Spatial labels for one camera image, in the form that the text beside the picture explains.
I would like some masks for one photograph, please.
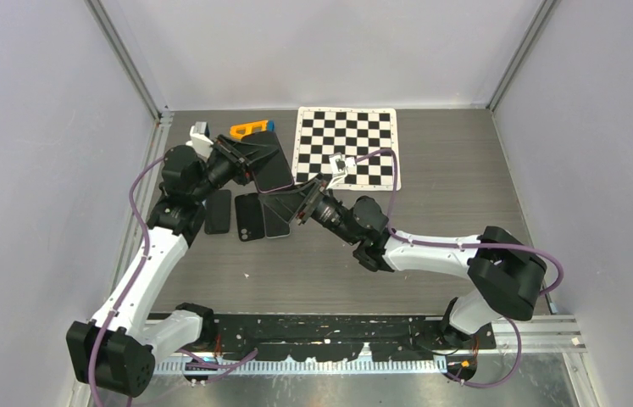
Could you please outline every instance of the chessboard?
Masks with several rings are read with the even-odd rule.
[[[381,148],[392,149],[400,158],[394,109],[300,108],[292,161],[294,180],[303,183],[319,173],[330,175],[329,156],[334,153],[361,157]],[[392,162],[385,155],[362,161],[334,189],[391,191]],[[397,189],[401,189],[400,168],[398,173]]]

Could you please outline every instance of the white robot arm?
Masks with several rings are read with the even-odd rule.
[[[169,318],[147,328],[148,313],[169,273],[201,229],[205,217],[202,202],[226,182],[248,184],[278,153],[274,146],[223,136],[211,141],[207,127],[197,124],[187,145],[171,148],[164,155],[163,181],[159,184],[162,194],[147,220],[150,247],[144,266],[139,269],[140,251],[92,319],[75,321],[67,331],[77,380],[89,382],[89,361],[97,346],[96,385],[137,397],[146,389],[156,364],[188,343],[214,340],[217,328],[211,309],[182,304]],[[137,271],[138,278],[132,281]],[[124,300],[116,309],[122,295]]]
[[[480,235],[467,237],[414,236],[390,230],[388,217],[373,198],[363,196],[346,208],[334,197],[333,184],[333,179],[319,175],[259,199],[283,220],[313,219],[344,242],[358,245],[353,257],[371,271],[425,270],[470,279],[475,290],[454,298],[439,325],[442,338],[455,348],[502,316],[518,321],[533,316],[546,264],[520,250],[488,248],[493,243],[521,245],[500,227],[488,226]]]

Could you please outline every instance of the orange object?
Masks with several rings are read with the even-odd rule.
[[[229,130],[229,135],[235,140],[241,140],[252,133],[267,130],[274,130],[274,122],[271,120],[260,120],[244,123],[243,125],[233,125]]]

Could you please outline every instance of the smartphone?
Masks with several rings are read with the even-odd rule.
[[[234,199],[236,210],[236,228],[239,240],[250,242],[264,238],[264,212],[257,193],[239,195]]]
[[[293,185],[292,169],[284,155],[284,150],[281,148],[281,143],[276,133],[273,131],[260,131],[245,136],[242,138],[242,142],[252,142],[254,144],[264,144],[279,148],[279,152],[276,156],[272,157],[269,162],[254,175],[253,183],[256,184],[257,191],[261,193],[271,192]]]
[[[231,191],[219,189],[206,198],[204,232],[207,235],[229,233],[231,226]]]
[[[289,224],[281,220],[276,212],[266,205],[262,205],[262,211],[264,212],[264,233],[267,238],[286,237],[292,234]]]

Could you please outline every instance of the gray wall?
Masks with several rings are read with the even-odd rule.
[[[81,1],[0,1],[0,405],[61,406],[152,122]]]
[[[483,106],[540,3],[105,0],[173,110]]]
[[[496,117],[605,405],[633,406],[633,2],[561,2]]]

